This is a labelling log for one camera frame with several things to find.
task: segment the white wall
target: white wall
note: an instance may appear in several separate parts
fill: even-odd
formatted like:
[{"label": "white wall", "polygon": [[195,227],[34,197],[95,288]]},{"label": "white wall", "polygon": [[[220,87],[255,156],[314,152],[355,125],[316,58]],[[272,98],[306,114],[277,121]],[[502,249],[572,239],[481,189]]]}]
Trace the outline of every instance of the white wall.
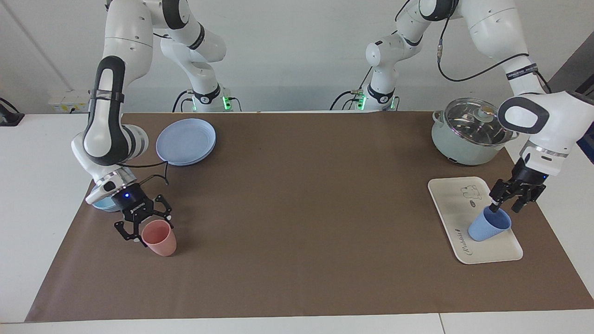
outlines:
[{"label": "white wall", "polygon": [[[219,81],[245,110],[272,111],[327,109],[338,93],[357,88],[368,69],[366,45],[395,29],[394,14],[404,0],[189,2],[195,16],[227,43],[226,59],[214,64]],[[533,58],[550,78],[591,34],[591,3],[516,2]],[[104,3],[0,0],[0,95],[24,112],[49,112],[48,92],[91,88],[103,49]],[[423,51],[397,65],[401,109],[439,109],[463,96],[499,104],[511,95],[499,69],[466,83],[441,78],[435,50],[442,26],[433,24]],[[452,77],[492,64],[476,51],[462,20],[451,22],[444,47],[444,71]],[[151,72],[130,86],[124,109],[168,111],[187,87],[184,73],[157,47]]]}]

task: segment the plastic cup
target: plastic cup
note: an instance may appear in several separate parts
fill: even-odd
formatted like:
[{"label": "plastic cup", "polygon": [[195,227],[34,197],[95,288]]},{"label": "plastic cup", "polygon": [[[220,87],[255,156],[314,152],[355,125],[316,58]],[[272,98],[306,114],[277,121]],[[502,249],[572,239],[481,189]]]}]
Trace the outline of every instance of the plastic cup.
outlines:
[{"label": "plastic cup", "polygon": [[165,220],[153,220],[148,223],[141,236],[144,243],[161,256],[170,256],[178,246],[175,234]]},{"label": "plastic cup", "polygon": [[489,207],[486,207],[472,222],[468,228],[468,234],[475,241],[485,241],[510,228],[511,218],[505,211],[499,209],[497,212],[492,212]]}]

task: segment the blue cup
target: blue cup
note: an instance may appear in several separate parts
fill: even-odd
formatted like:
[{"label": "blue cup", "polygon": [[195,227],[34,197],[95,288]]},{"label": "blue cup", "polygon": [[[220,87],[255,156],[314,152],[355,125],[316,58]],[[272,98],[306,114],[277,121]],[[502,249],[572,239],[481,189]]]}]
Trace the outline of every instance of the blue cup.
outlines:
[{"label": "blue cup", "polygon": [[505,211],[499,209],[497,212],[492,212],[489,207],[486,207],[472,222],[468,228],[468,234],[475,241],[485,241],[510,228],[511,218]]}]

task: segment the stack of plates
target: stack of plates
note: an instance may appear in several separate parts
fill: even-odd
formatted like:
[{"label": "stack of plates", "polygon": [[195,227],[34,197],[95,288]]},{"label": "stack of plates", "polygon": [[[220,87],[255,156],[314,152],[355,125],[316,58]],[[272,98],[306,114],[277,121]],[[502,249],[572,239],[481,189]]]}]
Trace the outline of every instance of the stack of plates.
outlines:
[{"label": "stack of plates", "polygon": [[157,155],[173,166],[190,166],[214,149],[214,128],[207,121],[188,118],[166,127],[157,139]]}]

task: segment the black handle on robot arm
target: black handle on robot arm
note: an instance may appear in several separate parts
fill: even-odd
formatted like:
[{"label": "black handle on robot arm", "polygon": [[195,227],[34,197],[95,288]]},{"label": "black handle on robot arm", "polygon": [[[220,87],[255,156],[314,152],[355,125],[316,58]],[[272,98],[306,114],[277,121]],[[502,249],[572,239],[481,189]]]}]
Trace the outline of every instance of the black handle on robot arm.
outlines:
[{"label": "black handle on robot arm", "polygon": [[[112,72],[111,90],[100,90],[100,83],[102,77],[106,71]],[[122,132],[128,131],[126,128],[122,128],[120,124],[120,107],[124,102],[124,75],[126,71],[125,62],[117,56],[107,56],[99,62],[97,67],[97,74],[95,76],[95,83],[93,90],[91,91],[90,107],[89,107],[89,122],[87,128],[84,130],[84,139],[86,141],[87,135],[91,128],[107,126],[110,138],[109,151],[103,156],[93,156],[88,154],[87,156],[91,161],[98,165],[110,166],[125,160],[129,155],[128,141]],[[107,124],[105,124],[105,115],[97,112],[97,101],[105,100],[109,101],[109,115],[107,118]]]}]

